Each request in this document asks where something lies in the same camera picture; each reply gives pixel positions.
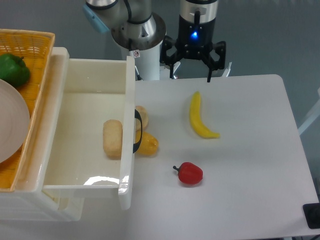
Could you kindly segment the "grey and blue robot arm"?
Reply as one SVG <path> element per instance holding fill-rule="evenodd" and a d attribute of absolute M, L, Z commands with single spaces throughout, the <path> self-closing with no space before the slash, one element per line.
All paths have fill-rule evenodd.
<path fill-rule="evenodd" d="M 123 58 L 135 59 L 138 81 L 173 79 L 180 61 L 187 59 L 203 62 L 210 82 L 226 62 L 226 42 L 212 42 L 218 3 L 180 1 L 176 39 L 167 35 L 164 20 L 152 12 L 149 0 L 87 0 L 82 10 L 97 32 L 111 32 Z"/>

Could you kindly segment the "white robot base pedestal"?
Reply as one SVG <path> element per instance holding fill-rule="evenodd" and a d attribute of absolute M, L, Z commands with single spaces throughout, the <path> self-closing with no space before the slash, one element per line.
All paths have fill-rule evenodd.
<path fill-rule="evenodd" d="M 136 81 L 155 81 L 177 79 L 176 70 L 180 66 L 180 62 L 176 62 L 173 66 L 173 75 L 170 77 L 170 68 L 160 63 L 162 42 L 153 48 L 147 50 L 132 50 L 119 45 L 121 56 L 125 60 L 127 56 L 134 57 L 135 61 L 135 80 Z"/>

